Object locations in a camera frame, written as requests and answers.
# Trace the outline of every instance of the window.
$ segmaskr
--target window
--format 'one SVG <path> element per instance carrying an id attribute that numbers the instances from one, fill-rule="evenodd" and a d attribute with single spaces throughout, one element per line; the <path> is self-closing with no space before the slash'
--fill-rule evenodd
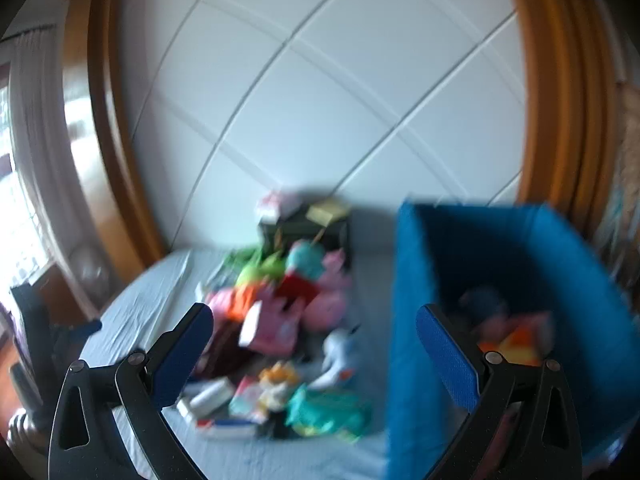
<path id="1" fill-rule="evenodd" d="M 20 186 L 11 149 L 8 65 L 0 66 L 0 288 L 26 282 L 49 260 L 40 222 Z"/>

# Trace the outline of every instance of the wooden floor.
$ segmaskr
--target wooden floor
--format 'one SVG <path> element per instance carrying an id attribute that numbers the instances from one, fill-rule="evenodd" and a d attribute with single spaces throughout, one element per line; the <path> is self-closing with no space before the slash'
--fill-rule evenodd
<path id="1" fill-rule="evenodd" d="M 9 378 L 9 368 L 16 362 L 18 352 L 14 344 L 8 341 L 0 348 L 0 433 L 3 438 L 6 438 L 9 419 L 20 408 L 20 400 Z"/>

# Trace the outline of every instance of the curtain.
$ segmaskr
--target curtain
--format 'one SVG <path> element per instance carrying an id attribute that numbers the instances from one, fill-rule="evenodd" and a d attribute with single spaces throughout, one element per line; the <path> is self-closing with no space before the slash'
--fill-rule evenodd
<path id="1" fill-rule="evenodd" d="M 91 319 L 118 284 L 76 173 L 64 113 L 60 46 L 55 28 L 14 40 L 9 73 L 12 149 L 43 243 Z"/>

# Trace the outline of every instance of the blue storage bin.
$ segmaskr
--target blue storage bin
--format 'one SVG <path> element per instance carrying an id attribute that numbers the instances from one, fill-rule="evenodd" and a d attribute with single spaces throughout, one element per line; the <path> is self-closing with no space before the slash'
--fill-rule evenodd
<path id="1" fill-rule="evenodd" d="M 446 311 L 495 286 L 512 312 L 550 310 L 584 462 L 640 412 L 640 335 L 618 288 L 572 227 L 546 206 L 405 203 L 398 215 L 390 350 L 389 480 L 417 480 L 453 437 L 452 402 L 418 340 L 427 303 Z"/>

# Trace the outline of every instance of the metal screw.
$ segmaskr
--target metal screw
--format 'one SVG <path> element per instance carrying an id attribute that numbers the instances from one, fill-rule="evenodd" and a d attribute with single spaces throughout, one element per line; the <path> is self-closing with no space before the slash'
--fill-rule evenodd
<path id="1" fill-rule="evenodd" d="M 484 358 L 492 365 L 499 365 L 503 361 L 503 357 L 498 352 L 487 352 Z"/>
<path id="2" fill-rule="evenodd" d="M 127 358 L 127 361 L 130 365 L 137 366 L 145 360 L 145 357 L 143 352 L 133 352 L 133 354 Z"/>
<path id="3" fill-rule="evenodd" d="M 86 363 L 82 361 L 82 359 L 78 359 L 78 361 L 73 361 L 71 363 L 71 365 L 69 366 L 69 370 L 71 370 L 72 372 L 79 372 L 84 368 L 85 364 Z"/>
<path id="4" fill-rule="evenodd" d="M 546 362 L 546 367 L 549 368 L 549 370 L 552 370 L 554 372 L 560 371 L 560 363 L 553 359 L 549 359 L 549 361 Z"/>

